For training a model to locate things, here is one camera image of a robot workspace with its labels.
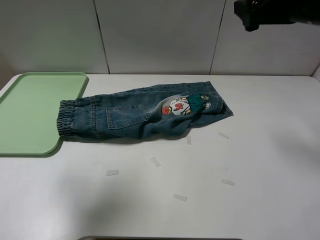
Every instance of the children's jeans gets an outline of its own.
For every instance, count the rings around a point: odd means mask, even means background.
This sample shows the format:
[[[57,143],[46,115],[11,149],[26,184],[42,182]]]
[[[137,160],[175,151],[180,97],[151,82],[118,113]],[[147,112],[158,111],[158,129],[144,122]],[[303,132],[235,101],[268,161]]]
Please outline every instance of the children's jeans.
[[[209,81],[165,84],[63,100],[57,129],[61,137],[83,140],[173,137],[229,116],[232,111]]]

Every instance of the elastic waistband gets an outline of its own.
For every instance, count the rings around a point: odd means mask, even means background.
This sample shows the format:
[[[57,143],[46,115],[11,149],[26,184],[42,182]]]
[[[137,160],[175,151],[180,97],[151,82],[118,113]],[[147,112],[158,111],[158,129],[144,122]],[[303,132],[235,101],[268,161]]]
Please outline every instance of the elastic waistband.
[[[56,128],[58,129],[59,136],[73,137],[74,131],[70,128],[70,122],[75,112],[74,100],[62,100],[60,102],[59,114],[56,120]]]

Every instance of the embroidered patch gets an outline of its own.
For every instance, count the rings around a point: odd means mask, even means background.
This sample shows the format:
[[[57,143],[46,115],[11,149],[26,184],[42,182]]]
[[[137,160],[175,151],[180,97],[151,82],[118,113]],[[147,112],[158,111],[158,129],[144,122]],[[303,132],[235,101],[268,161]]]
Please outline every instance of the embroidered patch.
[[[170,102],[169,106],[162,108],[162,114],[168,115],[173,113],[175,116],[183,116],[190,112],[201,112],[204,109],[210,108],[211,103],[204,102],[208,100],[208,96],[199,93],[177,97]]]

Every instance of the back pocket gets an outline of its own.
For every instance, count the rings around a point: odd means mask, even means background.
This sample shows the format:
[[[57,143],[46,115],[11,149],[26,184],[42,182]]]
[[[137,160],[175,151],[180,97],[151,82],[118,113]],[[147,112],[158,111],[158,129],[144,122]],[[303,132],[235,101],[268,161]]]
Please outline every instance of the back pocket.
[[[106,108],[108,129],[122,129],[148,120],[148,110],[143,105]]]

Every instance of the light green plastic tray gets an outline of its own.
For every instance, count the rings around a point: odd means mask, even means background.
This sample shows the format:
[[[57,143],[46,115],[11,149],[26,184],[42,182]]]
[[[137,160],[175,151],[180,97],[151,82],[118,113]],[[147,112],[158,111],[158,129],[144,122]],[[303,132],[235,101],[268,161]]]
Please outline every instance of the light green plastic tray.
[[[0,155],[44,155],[59,143],[61,100],[82,94],[82,72],[29,72],[0,97]]]

